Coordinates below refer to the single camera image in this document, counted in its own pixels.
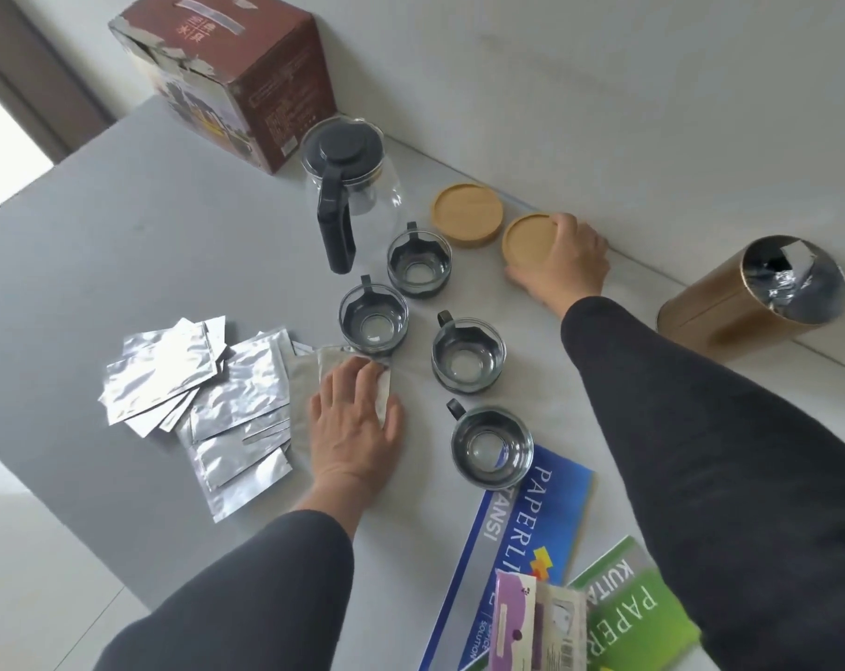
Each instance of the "tile floor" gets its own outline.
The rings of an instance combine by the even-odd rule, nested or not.
[[[0,463],[0,671],[89,671],[147,614]]]

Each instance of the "glass cup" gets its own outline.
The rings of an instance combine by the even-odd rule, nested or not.
[[[351,346],[372,358],[382,357],[406,337],[410,309],[400,292],[363,275],[361,284],[344,295],[338,323]]]
[[[502,407],[466,411],[455,398],[447,408],[456,419],[450,449],[460,474],[484,489],[518,485],[534,461],[534,438],[524,422]]]
[[[476,394],[491,387],[506,362],[506,344],[488,323],[474,317],[454,320],[438,314],[441,329],[431,344],[431,369],[453,393]]]
[[[421,231],[415,221],[388,248],[388,278],[397,290],[414,299],[428,299],[450,279],[453,252],[436,233]]]

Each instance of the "pile of silver packets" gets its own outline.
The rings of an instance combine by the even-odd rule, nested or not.
[[[141,438],[156,428],[176,433],[215,522],[292,470],[286,362],[314,353],[282,327],[228,352],[225,326],[223,316],[183,318],[128,336],[99,397],[110,425],[123,421]]]

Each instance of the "glass pitcher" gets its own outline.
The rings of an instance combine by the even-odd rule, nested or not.
[[[384,271],[388,245],[402,223],[402,191],[385,155],[382,131],[343,115],[317,123],[302,141],[308,199],[316,210],[329,267]]]

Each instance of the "person's left hand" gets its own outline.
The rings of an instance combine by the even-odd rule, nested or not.
[[[404,408],[388,397],[384,426],[376,416],[384,368],[353,357],[329,372],[310,399],[310,465],[314,484],[356,486],[368,506],[391,478],[404,439]]]

